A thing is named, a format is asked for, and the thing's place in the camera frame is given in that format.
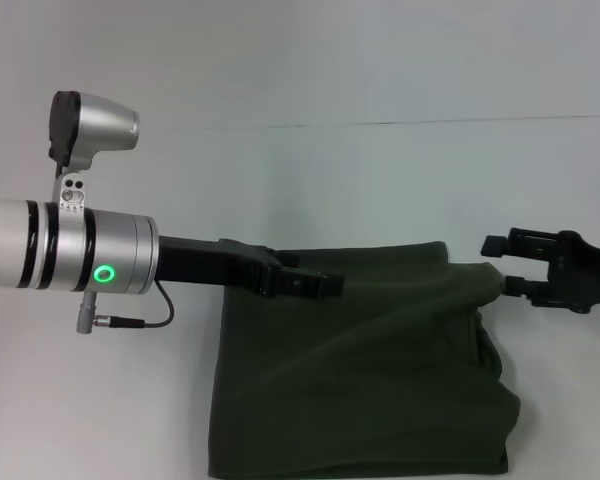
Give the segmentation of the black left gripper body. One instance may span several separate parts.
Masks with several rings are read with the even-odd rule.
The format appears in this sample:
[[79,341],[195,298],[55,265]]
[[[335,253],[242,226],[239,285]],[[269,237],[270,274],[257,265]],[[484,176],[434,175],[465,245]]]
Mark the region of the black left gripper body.
[[269,249],[235,240],[159,238],[157,280],[237,287],[269,294],[281,262]]

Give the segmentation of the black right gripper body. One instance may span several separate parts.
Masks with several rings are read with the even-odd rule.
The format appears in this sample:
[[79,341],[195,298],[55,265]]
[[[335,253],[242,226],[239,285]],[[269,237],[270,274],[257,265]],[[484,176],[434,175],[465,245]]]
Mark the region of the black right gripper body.
[[557,234],[548,280],[555,298],[567,309],[587,314],[600,304],[600,248],[575,231]]

